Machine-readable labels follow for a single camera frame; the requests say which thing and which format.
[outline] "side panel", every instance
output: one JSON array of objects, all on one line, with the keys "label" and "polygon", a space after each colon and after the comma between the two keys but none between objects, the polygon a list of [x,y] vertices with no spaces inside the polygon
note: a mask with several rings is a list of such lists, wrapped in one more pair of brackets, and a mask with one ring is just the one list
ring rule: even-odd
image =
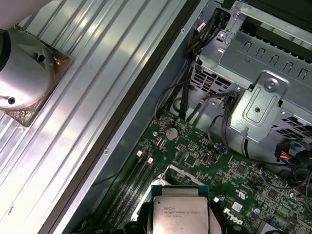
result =
[{"label": "side panel", "polygon": [[0,113],[0,230],[39,231],[184,3],[54,1],[20,23],[75,63],[31,127]]}]

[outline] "white label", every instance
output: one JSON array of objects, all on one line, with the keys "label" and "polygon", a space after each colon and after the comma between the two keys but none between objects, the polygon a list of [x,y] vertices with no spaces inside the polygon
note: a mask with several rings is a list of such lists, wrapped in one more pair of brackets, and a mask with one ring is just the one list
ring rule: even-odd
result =
[{"label": "white label", "polygon": [[234,202],[233,206],[232,206],[232,209],[237,211],[237,212],[240,212],[242,210],[243,206],[237,202]]}]

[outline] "motherboard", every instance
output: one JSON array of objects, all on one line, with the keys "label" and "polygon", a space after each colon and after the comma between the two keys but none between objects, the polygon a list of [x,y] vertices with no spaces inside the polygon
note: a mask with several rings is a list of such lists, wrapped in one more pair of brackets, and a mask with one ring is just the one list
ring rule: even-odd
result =
[{"label": "motherboard", "polygon": [[[251,233],[265,222],[292,234],[311,233],[312,216],[298,190],[266,185],[259,166],[240,160],[212,144],[207,134],[163,111],[153,120],[99,206],[97,218],[114,231],[136,220],[151,185],[207,185],[211,201],[221,204],[228,220]],[[272,173],[266,180],[277,187],[287,182]]]}]

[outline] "ventilation slot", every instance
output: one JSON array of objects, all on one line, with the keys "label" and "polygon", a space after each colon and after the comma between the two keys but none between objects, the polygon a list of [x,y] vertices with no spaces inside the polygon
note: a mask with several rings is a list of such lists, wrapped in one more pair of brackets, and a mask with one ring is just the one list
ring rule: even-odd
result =
[{"label": "ventilation slot", "polygon": [[219,77],[217,74],[204,69],[193,70],[192,82],[197,89],[210,95],[216,94],[217,92],[224,93],[232,84],[226,79]]},{"label": "ventilation slot", "polygon": [[292,68],[293,68],[293,63],[288,61],[288,62],[285,64],[285,67],[284,67],[283,70],[289,73],[289,72],[291,71]]},{"label": "ventilation slot", "polygon": [[270,60],[270,64],[272,64],[273,66],[275,66],[277,64],[277,61],[279,60],[279,56],[278,55],[273,55],[271,60]]},{"label": "ventilation slot", "polygon": [[289,127],[281,128],[273,125],[271,129],[281,134],[284,138],[294,140],[312,137],[312,126],[300,123],[296,117],[283,118],[282,121],[289,124]]},{"label": "ventilation slot", "polygon": [[308,71],[304,68],[302,68],[298,74],[298,78],[304,80],[304,78],[306,77]]},{"label": "ventilation slot", "polygon": [[250,50],[251,46],[252,46],[252,43],[251,43],[251,42],[249,42],[249,41],[246,42],[245,45],[244,45],[244,47],[243,47],[243,51],[248,52],[248,51]]},{"label": "ventilation slot", "polygon": [[255,56],[257,58],[261,59],[263,57],[264,53],[265,53],[265,49],[260,48]]}]

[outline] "gray metal frame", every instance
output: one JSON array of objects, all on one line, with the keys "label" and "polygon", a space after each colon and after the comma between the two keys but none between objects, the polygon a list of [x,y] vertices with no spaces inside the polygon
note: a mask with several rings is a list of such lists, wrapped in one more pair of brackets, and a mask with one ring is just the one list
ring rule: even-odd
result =
[{"label": "gray metal frame", "polygon": [[[0,114],[1,230],[8,234],[40,230],[75,173],[84,169],[92,146],[184,3],[53,1],[21,22],[20,26],[68,53],[75,63],[29,128]],[[88,179],[90,187],[96,178]],[[66,226],[78,200],[56,232]]]},{"label": "gray metal frame", "polygon": [[190,36],[186,32],[193,29],[194,22],[202,9],[207,6],[207,2],[208,0],[200,1],[190,16],[180,35],[174,41],[122,125],[100,156],[66,214],[57,225],[56,233],[65,227],[65,232],[70,231],[84,217],[94,212],[100,204],[122,164],[149,125],[153,117],[156,101],[162,90],[179,78],[186,63],[184,51]]}]

